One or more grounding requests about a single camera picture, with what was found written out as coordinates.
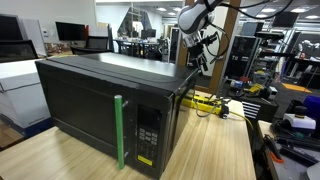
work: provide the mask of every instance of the ceiling light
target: ceiling light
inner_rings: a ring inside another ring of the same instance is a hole
[[[306,18],[307,18],[307,19],[317,19],[317,18],[319,18],[319,16],[314,16],[314,15],[312,15],[312,16],[307,16]]]
[[[176,8],[174,8],[173,10],[175,10],[175,11],[181,11],[181,8],[176,7]]]
[[[267,15],[265,15],[265,14],[258,14],[256,17],[264,18],[264,17],[267,17]]]
[[[158,11],[167,11],[165,8],[157,8]]]
[[[295,12],[295,13],[304,13],[304,12],[306,12],[306,11],[307,11],[306,9],[296,8],[296,9],[293,9],[291,12]]]
[[[276,9],[272,9],[272,8],[266,8],[266,9],[262,9],[262,12],[275,12]]]

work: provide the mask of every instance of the office chair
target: office chair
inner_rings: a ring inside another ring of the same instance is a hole
[[[31,40],[0,41],[0,63],[38,59]]]
[[[110,49],[87,49],[87,48],[78,48],[78,47],[72,47],[72,46],[70,46],[70,48],[71,48],[72,54],[74,55],[113,52]]]
[[[107,36],[88,36],[86,42],[87,49],[108,49],[108,37]]]

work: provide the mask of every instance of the yellow device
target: yellow device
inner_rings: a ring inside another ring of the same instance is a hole
[[[197,106],[196,106],[196,103],[194,102],[196,101],[197,104],[198,104],[198,110],[200,111],[204,111],[204,112],[210,112],[213,108],[213,106],[215,105],[219,105],[218,107],[216,107],[212,114],[217,114],[219,115],[220,112],[221,112],[221,101],[218,101],[218,102],[213,102],[213,100],[210,100],[209,101],[209,98],[207,97],[202,97],[202,96],[199,96],[199,95],[194,95],[193,99],[191,99],[190,97],[185,97],[183,100],[182,100],[182,104],[184,106],[188,106],[188,107],[191,107],[193,109],[196,109]]]

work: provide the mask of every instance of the green handle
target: green handle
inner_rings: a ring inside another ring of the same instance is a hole
[[[124,156],[123,156],[123,126],[122,126],[122,96],[121,95],[114,96],[114,105],[116,110],[118,165],[119,165],[119,169],[123,169]]]

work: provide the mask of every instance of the black microwave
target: black microwave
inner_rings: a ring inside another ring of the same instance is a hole
[[[113,53],[37,61],[54,124],[117,158],[114,96],[123,111],[125,164],[159,179],[187,122],[197,70]]]

